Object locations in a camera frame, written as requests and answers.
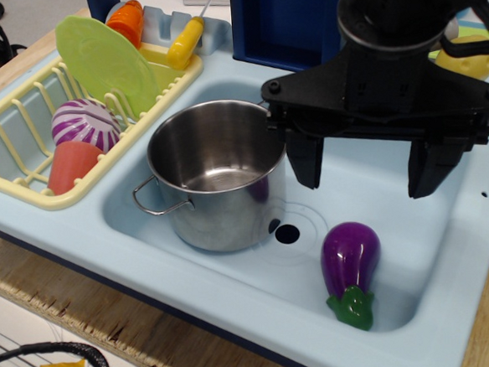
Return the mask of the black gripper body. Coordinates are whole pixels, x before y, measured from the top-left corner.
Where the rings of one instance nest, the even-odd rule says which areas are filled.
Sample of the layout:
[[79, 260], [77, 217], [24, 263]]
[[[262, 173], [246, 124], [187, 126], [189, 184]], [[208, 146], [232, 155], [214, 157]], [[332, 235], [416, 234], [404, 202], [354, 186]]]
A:
[[472, 146], [489, 137], [489, 83], [432, 63], [346, 45], [323, 65], [265, 82], [269, 127], [291, 158], [320, 157], [327, 137]]

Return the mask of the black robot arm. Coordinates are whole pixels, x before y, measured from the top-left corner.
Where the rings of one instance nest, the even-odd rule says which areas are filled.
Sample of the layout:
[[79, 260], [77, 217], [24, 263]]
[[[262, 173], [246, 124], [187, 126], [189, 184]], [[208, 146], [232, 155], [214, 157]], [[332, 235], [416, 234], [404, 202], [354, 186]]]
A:
[[327, 137], [400, 140], [411, 147], [409, 196], [431, 195], [488, 142], [489, 83], [429, 54], [489, 54], [489, 0], [339, 0], [337, 23], [335, 57], [261, 88], [298, 182], [319, 185]]

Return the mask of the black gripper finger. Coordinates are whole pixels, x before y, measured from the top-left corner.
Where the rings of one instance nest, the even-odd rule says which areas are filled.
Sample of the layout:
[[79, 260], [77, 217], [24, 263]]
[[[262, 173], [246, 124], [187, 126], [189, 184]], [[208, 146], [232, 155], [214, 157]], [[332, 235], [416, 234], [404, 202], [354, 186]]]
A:
[[408, 164], [408, 196], [413, 199], [432, 195], [461, 161], [465, 144], [411, 142]]
[[324, 139], [301, 132], [286, 131], [286, 152], [297, 181], [318, 189], [321, 181]]

